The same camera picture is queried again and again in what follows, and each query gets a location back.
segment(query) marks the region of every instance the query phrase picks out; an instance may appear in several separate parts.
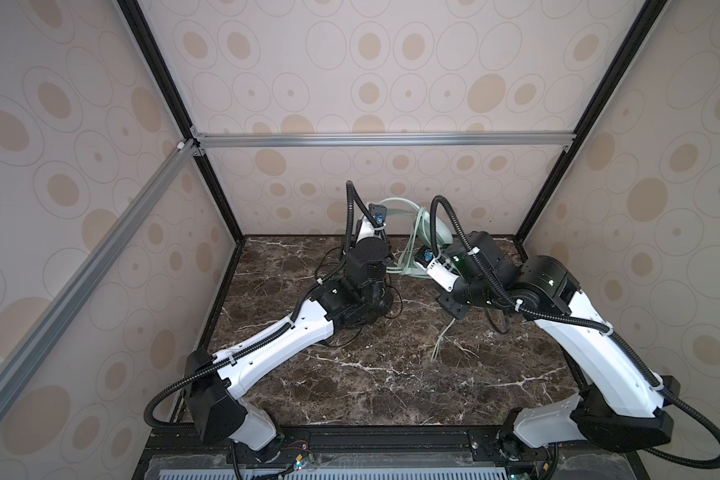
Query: black frame edge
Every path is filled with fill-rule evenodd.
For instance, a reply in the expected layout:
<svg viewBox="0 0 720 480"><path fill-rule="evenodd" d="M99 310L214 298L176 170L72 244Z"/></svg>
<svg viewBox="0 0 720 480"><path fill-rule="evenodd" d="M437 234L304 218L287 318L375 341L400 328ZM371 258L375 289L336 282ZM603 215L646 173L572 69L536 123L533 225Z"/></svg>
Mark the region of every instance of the black frame edge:
<svg viewBox="0 0 720 480"><path fill-rule="evenodd" d="M528 252L525 251L523 242L519 241L516 235L512 235L512 244L514 244L514 248L518 251L518 255L520 255L520 261L526 262L528 260Z"/></svg>
<svg viewBox="0 0 720 480"><path fill-rule="evenodd" d="M211 337L213 337L213 331L216 329L216 324L218 323L219 316L221 315L221 308L224 307L224 300L226 300L226 294L230 290L232 278L235 275L235 270L237 270L237 264L240 262L240 257L242 256L242 251L245 248L245 245L245 237L243 237L242 240L240 240L240 242L235 245L235 251L232 252L232 259L230 260L230 264L227 266L226 272L224 273L224 278L222 279L219 293L216 295L216 298L213 301L211 312L208 315L208 320L206 320L205 327L202 329L202 335L200 336L200 344L197 346L197 348L208 348L208 345L211 342Z"/></svg>
<svg viewBox="0 0 720 480"><path fill-rule="evenodd" d="M160 48L155 42L149 25L146 23L146 17L144 17L144 12L142 12L139 3L136 0L117 0L117 4L120 5L120 10L123 12L123 16L134 34L136 43L141 48L141 53L150 67L157 86L163 92L163 97L173 114L173 118L179 125L181 134L184 138L194 138L191 131L192 120L190 114L186 111L184 102L181 101L179 91L176 89L176 84L173 83L168 66L163 60L163 55L160 53Z"/></svg>
<svg viewBox="0 0 720 480"><path fill-rule="evenodd" d="M637 452L627 452L624 455L626 456L626 460L630 463L632 472L635 474L635 478L637 478L637 480L650 480L650 475L648 475L648 471L643 465L643 461L640 460L640 456L637 455Z"/></svg>
<svg viewBox="0 0 720 480"><path fill-rule="evenodd" d="M520 225L515 235L516 244L525 242L530 230L536 224L539 216L541 216L541 212L544 211L544 207L547 206L547 202L554 194L557 185L562 181L565 172L568 170L568 166L576 157L579 149L581 149L581 145L588 138L598 117L605 109L606 104L616 90L616 86L621 81L624 73L632 64L635 55L640 50L640 46L643 44L643 41L661 14L666 3L667 0L646 0L643 4L630 30L624 37L624 42L622 42L618 52L616 52L614 60L605 72L603 80L592 96L592 100L590 100L586 106L586 110L584 110L584 114L576 125L576 129L574 129L576 139L570 148L568 148L568 151L564 150L563 153L560 154L552 172L544 182L544 186L541 187L536 200L534 200L534 204L530 210L528 210L528 214Z"/></svg>
<svg viewBox="0 0 720 480"><path fill-rule="evenodd" d="M211 166L211 162L208 160L208 156L205 154L204 150L200 151L202 152L202 155L195 157L197 169L200 170L200 174L206 182L208 190L211 192L227 228L230 229L232 238L238 244L245 243L246 236L242 234L240 225L237 223L237 218L235 218L235 214L232 212L230 202L227 201L224 190L221 188L219 178L216 176L216 172L213 171L213 166Z"/></svg>
<svg viewBox="0 0 720 480"><path fill-rule="evenodd" d="M146 22L146 17L141 10L141 6L139 6L137 0L117 0L117 4L120 6L120 10L130 30L134 34L136 43L139 45L141 53L144 56L144 60L146 60L150 72L152 72L155 82L157 82L157 87L163 94L163 98L168 104L168 108L176 124L179 126L179 131L184 138L191 138L197 146L197 139L195 139L192 133L192 119L184 106L184 102L181 100L179 90L176 88L176 83L173 81L173 77L171 77L168 66L163 59L160 47L157 45L157 42L155 42L155 38L152 35L149 24ZM195 157L197 167L200 169L202 178L205 180L227 228L229 228L232 233L232 238L235 239L235 242L239 243L243 238L240 225L237 223L230 203L227 201L226 195L224 195L221 188L219 178L213 171L213 167L205 151L203 149L200 149L200 151L202 152L202 156Z"/></svg>

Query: wire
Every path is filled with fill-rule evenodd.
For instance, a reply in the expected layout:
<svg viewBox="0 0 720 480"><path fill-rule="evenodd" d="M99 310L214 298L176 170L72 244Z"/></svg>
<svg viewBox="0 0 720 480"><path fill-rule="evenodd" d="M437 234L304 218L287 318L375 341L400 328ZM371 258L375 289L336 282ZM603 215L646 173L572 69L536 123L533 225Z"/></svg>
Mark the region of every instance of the wire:
<svg viewBox="0 0 720 480"><path fill-rule="evenodd" d="M490 313L488 312L487 308L483 308L483 312L485 312L485 318L488 320L490 326L492 326L494 330L496 330L496 333L499 333L501 335L507 335L509 331L512 330L512 324L509 323L509 317L507 315L504 315L504 326L506 327L506 329L502 330L496 326L496 324L494 323L494 319L490 318Z"/></svg>
<svg viewBox="0 0 720 480"><path fill-rule="evenodd" d="M403 313L403 295L401 295L401 294L400 294L400 290L398 290L398 289L392 284L392 275L391 275L391 274L387 274L387 279L388 279L387 286L388 286L389 288L393 289L394 292L398 294L398 298L400 299L400 311L397 312L397 314L396 314L396 315L393 315L393 316L384 315L384 318L393 320L393 319L398 318L398 317Z"/></svg>
<svg viewBox="0 0 720 480"><path fill-rule="evenodd" d="M547 459L546 465L547 471L544 472L541 476L539 476L538 480L550 480L552 478L552 475L554 475L555 470L557 470L557 459L560 457L560 451L559 447L557 446L557 443L551 443L550 446L552 447L552 453L550 453L549 450L547 450L547 455L550 456L550 458Z"/></svg>
<svg viewBox="0 0 720 480"><path fill-rule="evenodd" d="M242 475L240 475L240 465L237 463L236 444L237 442L232 442L232 451L230 453L230 456L232 457L232 470L235 471L235 478L237 478L237 480L242 480ZM293 473L294 469L295 468L293 465L289 465L282 472L270 473L268 475L258 475L255 477L250 477L248 480L279 480L280 478L283 478L289 473Z"/></svg>
<svg viewBox="0 0 720 480"><path fill-rule="evenodd" d="M456 216L456 213L454 212L454 209L451 206L450 202L448 202L447 198L443 197L442 195L437 195L432 199L432 205L430 206L429 212L430 218L435 218L438 204L442 205L443 208L445 208L445 212L446 214L448 214L448 218L450 219L451 225L453 226L454 230L456 230L456 235L458 236L462 247L467 252L471 252L472 245L470 245L467 236L464 234L464 230L461 228L461 223L459 223L458 217ZM432 245L430 245L430 247L432 248L432 252L434 253L435 257L437 257L438 248L436 243L434 242L434 240L436 239L436 231L433 224L430 224L429 234L430 240L432 242ZM482 256L470 254L469 258L471 258L471 261L477 264L482 277L486 279L491 290L508 305L514 304L515 302L512 298L512 295L510 295L506 291L504 285L501 284L500 280L496 277L496 275L488 268L487 265L485 265L482 260ZM717 440L718 444L720 445L720 429L707 417L704 417L704 415L692 408L683 400L677 398L677 396L675 396L675 394L672 393L672 391L667 389L665 386L663 386L661 389L658 389L660 386L662 386L661 381L656 378L651 369L649 369L648 366L644 363L644 361L637 355L637 353L632 350L632 347L629 345L629 343L627 343L623 338L621 338L618 333L611 332L610 326L605 325L604 323L595 322L594 320L586 320L576 318L574 316L557 315L556 313L541 312L538 309L529 308L521 304L518 304L516 309L518 312L523 313L530 318L548 320L558 323L566 323L568 325L582 326L584 328L589 328L598 332L609 333L608 338L610 338L611 341L614 342L616 346L621 349L622 352L624 352L624 355L632 361L632 364L637 369L637 371L640 372L640 374L643 376L643 379L646 380L648 385L652 386L654 389L657 389L657 392L669 403L673 404L680 410L683 410L694 420L696 420L702 427L704 427L709 433L711 433L713 437L715 437L715 440ZM672 454L662 452L661 450L657 450L656 448L646 448L645 450L651 455L657 456L659 458L667 460L668 462L676 463L682 466L705 469L720 468L720 454L715 458L711 458L708 460L695 460L692 458L674 456Z"/></svg>
<svg viewBox="0 0 720 480"><path fill-rule="evenodd" d="M337 265L337 264L333 264L333 263L330 263L330 262L327 263L327 262L326 262L326 258L328 257L328 255L331 254L331 252L334 252L334 251L336 251L336 250L338 250L338 249L340 249L340 248L342 248L342 247L343 247L343 245L334 246L333 248L331 248L330 250L328 250L325 255L322 256L322 258L320 259L320 263L317 264L317 268L315 268L315 275L314 275L315 280L317 280L317 274L318 274L318 272L320 271L321 268L323 268L324 266L329 266L329 265Z"/></svg>
<svg viewBox="0 0 720 480"><path fill-rule="evenodd" d="M347 345L349 345L350 343L354 342L355 339L356 339L358 336L360 336L360 332L362 332L362 328L363 328L364 326L365 326L365 325L361 326L361 327L358 329L358 332L355 333L355 336L354 336L351 340L349 340L348 342L343 343L343 344L341 344L341 345L331 345L330 343L328 343L328 342L325 341L325 340L321 340L321 341L318 342L317 344L320 345L320 346L326 346L326 347L331 348L331 349L341 349L341 348L344 348L344 347L346 347Z"/></svg>
<svg viewBox="0 0 720 480"><path fill-rule="evenodd" d="M315 453L312 450L310 450L309 448L284 447L283 450L301 450L302 452L309 452L309 453L315 455Z"/></svg>
<svg viewBox="0 0 720 480"><path fill-rule="evenodd" d="M432 350L432 360L437 358L438 353L440 353L440 342L443 341L443 336L445 336L445 333L448 331L449 328L451 328L451 325L454 324L456 319L454 318L451 320L451 322L446 326L441 332L440 335L438 335L438 340L434 343L434 349Z"/></svg>
<svg viewBox="0 0 720 480"><path fill-rule="evenodd" d="M296 440L295 442L290 442L286 447L292 446L294 443L304 443L304 448L309 448L309 442L307 440Z"/></svg>

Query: patterned wall panel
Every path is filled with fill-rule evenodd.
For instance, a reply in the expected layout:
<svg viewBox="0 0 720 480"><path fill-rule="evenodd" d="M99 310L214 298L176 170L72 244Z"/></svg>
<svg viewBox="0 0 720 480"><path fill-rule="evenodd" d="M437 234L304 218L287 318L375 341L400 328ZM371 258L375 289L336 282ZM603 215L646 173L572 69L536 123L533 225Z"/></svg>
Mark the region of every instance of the patterned wall panel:
<svg viewBox="0 0 720 480"><path fill-rule="evenodd" d="M720 0L664 14L526 247L565 262L648 365L680 379L720 427ZM673 416L671 452L717 455L706 431ZM720 479L643 460L654 478Z"/></svg>
<svg viewBox="0 0 720 480"><path fill-rule="evenodd" d="M0 479L131 478L232 247L189 160L0 424Z"/></svg>
<svg viewBox="0 0 720 480"><path fill-rule="evenodd" d="M211 133L563 130L642 0L141 0Z"/></svg>
<svg viewBox="0 0 720 480"><path fill-rule="evenodd" d="M0 2L0 363L177 138L108 0Z"/></svg>
<svg viewBox="0 0 720 480"><path fill-rule="evenodd" d="M343 233L346 180L355 182L366 203L404 197L429 207L432 197L442 194L468 231L514 234L561 149L291 147L209 153L246 234ZM439 213L447 218L442 208ZM388 232L407 234L411 225L409 217L393 217Z"/></svg>

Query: black cable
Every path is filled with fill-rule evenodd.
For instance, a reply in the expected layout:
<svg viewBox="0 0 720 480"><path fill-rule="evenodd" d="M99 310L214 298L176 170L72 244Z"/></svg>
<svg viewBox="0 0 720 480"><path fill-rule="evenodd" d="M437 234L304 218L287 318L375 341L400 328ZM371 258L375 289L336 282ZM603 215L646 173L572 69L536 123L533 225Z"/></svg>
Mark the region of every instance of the black cable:
<svg viewBox="0 0 720 480"><path fill-rule="evenodd" d="M323 268L324 266L328 266L328 265L337 265L337 264L332 264L330 262L326 263L326 258L328 257L328 255L331 254L331 252L336 251L342 247L343 247L343 245L334 246L333 248L328 250L325 255L322 256L322 258L320 259L320 263L317 264L317 268L315 268L315 275L314 275L315 280L317 280L317 273L320 271L321 268Z"/></svg>
<svg viewBox="0 0 720 480"><path fill-rule="evenodd" d="M355 333L355 336L354 336L351 340L349 340L349 341L346 342L346 343L342 343L341 345L331 345L330 343L328 343L327 340L320 340L319 342L317 342L317 344L320 345L320 346L326 346L327 348L331 348L331 349L342 349L342 348L346 347L347 345L349 345L350 343L354 342L355 339L360 336L360 332L362 332L362 328L363 328L364 326L365 326L365 325L361 326L361 327L358 329L358 332Z"/></svg>
<svg viewBox="0 0 720 480"><path fill-rule="evenodd" d="M403 313L403 295L400 294L400 290L398 290L397 287L390 285L389 288L393 289L394 292L398 294L398 299L400 299L400 311L395 313L393 316L384 315L384 318L394 320Z"/></svg>
<svg viewBox="0 0 720 480"><path fill-rule="evenodd" d="M235 478L237 478L237 480L242 480L242 475L240 475L240 465L237 463L237 448L235 445L236 442L232 442L232 451L230 453L230 456L232 457L232 470L235 471ZM279 480L289 473L293 473L294 470L293 465L289 465L282 472L270 473L268 475L257 475L255 477L250 477L249 480Z"/></svg>
<svg viewBox="0 0 720 480"><path fill-rule="evenodd" d="M632 361L633 365L635 366L635 368L637 368L637 371L640 372L646 382L648 382L648 384L653 388L658 388L659 386L661 386L661 382L659 381L659 379L657 379L656 376L653 375L653 372L635 353L635 351L632 350L632 347L626 341L624 341L624 339L621 338L618 333L612 332L610 326L600 322L595 322L593 320L576 318L574 316L563 316L557 315L555 313L541 312L535 308L526 307L523 306L521 303L516 303L512 296L506 291L506 289L501 284L500 280L496 277L496 275L494 275L494 273L488 268L488 266L485 265L480 255L471 254L472 245L470 245L467 236L464 234L464 230L461 228L461 223L459 222L453 207L448 202L448 199L446 199L442 195L437 195L436 197L434 197L432 199L432 205L430 206L429 217L436 218L435 215L437 214L438 204L441 204L443 208L445 208L445 212L446 214L448 214L448 218L450 219L451 225L456 231L456 235L458 236L461 245L467 251L472 261L477 264L478 268L480 269L480 273L482 274L482 277L486 279L492 291L496 293L502 300L507 302L507 304L509 305L516 304L516 311L524 313L532 318L549 320L551 322L566 323L569 325L582 326L584 328L596 330L598 332L606 334L610 333L608 337L624 352L624 355L626 355L626 357ZM432 249L432 253L436 258L439 255L439 252L437 243L435 242L437 238L435 227L436 225L434 224L434 222L430 222L430 248ZM665 398L669 403L673 404L680 410L683 410L685 413L695 419L701 426L703 426L708 432L710 432L712 436L715 437L715 440L717 440L717 442L720 444L720 429L707 417L704 417L704 415L702 415L700 412L677 398L675 394L673 394L672 391L670 391L666 387L657 390L657 392L662 395L662 397ZM672 454L662 452L661 450L657 450L655 448L646 448L646 451L654 456L682 466L692 468L720 468L720 454L710 460L695 460L691 458L674 456Z"/></svg>
<svg viewBox="0 0 720 480"><path fill-rule="evenodd" d="M549 465L549 467L543 475L539 476L538 480L550 480L552 475L554 475L554 471L557 470L557 459L560 457L559 447L557 446L557 443L551 443L550 447L552 447L552 452L550 453L550 458L547 461L547 465Z"/></svg>
<svg viewBox="0 0 720 480"><path fill-rule="evenodd" d="M144 422L152 428L164 428L164 429L168 429L168 430L183 430L185 428L194 428L195 424L193 422L172 423L172 422L163 422L162 420L158 420L154 416L155 408L157 408L157 406L160 404L160 402L162 402L163 400L168 398L172 393L178 392L179 390L181 390L185 386L191 384L195 380L201 379L205 376L208 376L211 373L215 372L216 370L221 369L231 363L232 363L232 360L229 358L221 360L220 362L213 363L210 366L208 366L198 372L194 372L192 375L186 376L186 377L182 378L181 380L179 380L178 382L175 382L175 383L171 384L170 386L168 386L162 392L155 395L155 397L152 398L150 400L150 402L146 404L146 407L144 408Z"/></svg>
<svg viewBox="0 0 720 480"><path fill-rule="evenodd" d="M393 315L393 316L384 315L384 318L385 318L385 319L393 320L393 319L398 318L398 317L399 317L400 315L402 315L402 313L403 313L403 295L401 295L401 294L400 294L400 290L398 290L397 287L395 287L395 286L392 284L392 274L387 274L387 279L388 279L387 286L388 286L389 288L393 289L394 292L398 294L398 298L400 299L400 311L397 312L397 314L396 314L396 315Z"/></svg>
<svg viewBox="0 0 720 480"><path fill-rule="evenodd" d="M242 475L240 475L240 466L237 464L237 448L235 447L236 442L232 441L232 451L230 452L230 456L232 457L232 470L235 471L235 478L237 480L242 480Z"/></svg>
<svg viewBox="0 0 720 480"><path fill-rule="evenodd" d="M568 351L564 349L562 345L560 345L560 351L563 353L563 358L565 358L565 362L568 364L568 370L570 370L570 374L574 378L576 386L579 387L579 390L587 388L589 384L586 382L584 372L581 371L579 364L576 363L576 360L570 356Z"/></svg>
<svg viewBox="0 0 720 480"><path fill-rule="evenodd" d="M496 333L499 333L501 335L507 335L510 330L512 330L512 324L509 323L509 317L504 316L504 326L506 327L506 330L500 329L496 324L494 323L494 319L490 318L490 313L488 312L487 308L483 308L483 312L485 312L485 318L488 320L488 323L490 326L493 327L493 329L496 331Z"/></svg>

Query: marble tabletop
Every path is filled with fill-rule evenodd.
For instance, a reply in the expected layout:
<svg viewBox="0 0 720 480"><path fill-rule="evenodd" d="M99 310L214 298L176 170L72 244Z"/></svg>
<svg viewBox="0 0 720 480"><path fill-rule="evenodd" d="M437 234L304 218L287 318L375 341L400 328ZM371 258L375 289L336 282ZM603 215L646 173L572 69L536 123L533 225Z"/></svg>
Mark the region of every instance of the marble tabletop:
<svg viewBox="0 0 720 480"><path fill-rule="evenodd" d="M400 251L405 238L391 238ZM209 351L244 340L280 320L314 280L337 236L250 237L232 279ZM511 241L498 240L519 263ZM328 261L336 262L336 253ZM403 312L366 326L340 349L310 346L262 378L246 394L281 425L493 425L514 407L534 407L576 392L556 341L533 323L493 331L471 309L445 333L451 317L430 280L394 275ZM395 297L393 316L401 303ZM499 313L495 322L503 325ZM353 331L329 339L338 345Z"/></svg>

